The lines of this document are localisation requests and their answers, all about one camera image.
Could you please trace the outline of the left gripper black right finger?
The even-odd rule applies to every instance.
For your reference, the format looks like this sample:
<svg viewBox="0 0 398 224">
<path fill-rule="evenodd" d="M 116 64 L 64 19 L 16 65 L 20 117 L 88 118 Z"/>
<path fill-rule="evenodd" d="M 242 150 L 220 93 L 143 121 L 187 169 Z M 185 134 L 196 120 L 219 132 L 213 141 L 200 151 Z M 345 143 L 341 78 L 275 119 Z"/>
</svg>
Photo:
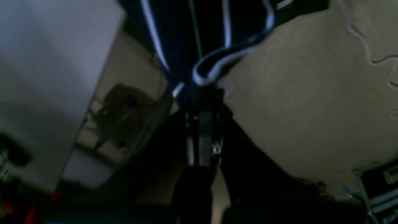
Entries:
<svg viewBox="0 0 398 224">
<path fill-rule="evenodd" d="M 260 150 L 223 103 L 207 106 L 213 180 L 220 167 L 231 206 L 228 224 L 365 224 L 364 211 L 339 202 L 286 173 Z"/>
</svg>

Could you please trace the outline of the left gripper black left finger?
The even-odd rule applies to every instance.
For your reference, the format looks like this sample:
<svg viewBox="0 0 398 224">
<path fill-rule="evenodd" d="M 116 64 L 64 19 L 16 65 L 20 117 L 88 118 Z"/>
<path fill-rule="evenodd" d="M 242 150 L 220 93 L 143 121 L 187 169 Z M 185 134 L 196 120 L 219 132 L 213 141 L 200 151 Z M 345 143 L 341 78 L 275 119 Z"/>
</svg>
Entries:
<svg viewBox="0 0 398 224">
<path fill-rule="evenodd" d="M 94 191 L 59 202 L 42 224 L 204 224 L 205 173 L 186 164 L 186 111 Z"/>
</svg>

